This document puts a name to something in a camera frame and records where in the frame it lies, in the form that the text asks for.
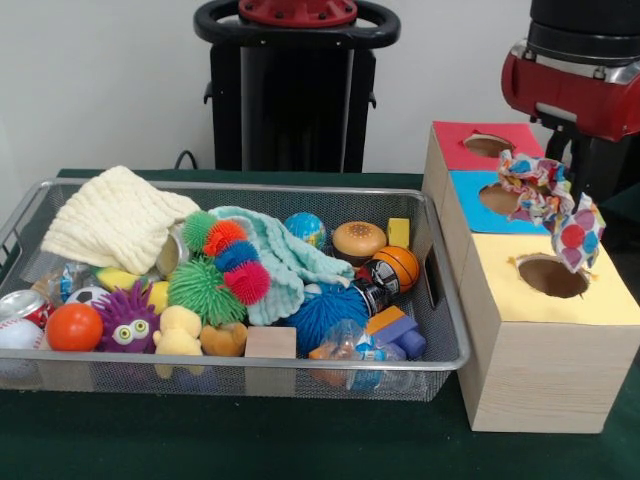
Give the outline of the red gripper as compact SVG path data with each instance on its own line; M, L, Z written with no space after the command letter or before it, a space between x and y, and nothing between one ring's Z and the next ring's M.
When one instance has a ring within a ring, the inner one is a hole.
M639 133L639 63L581 64L536 54L513 45L501 76L506 102L535 118L551 117L585 136L572 141L568 126L556 126L545 157L571 164L574 211L588 189L593 138L618 142Z

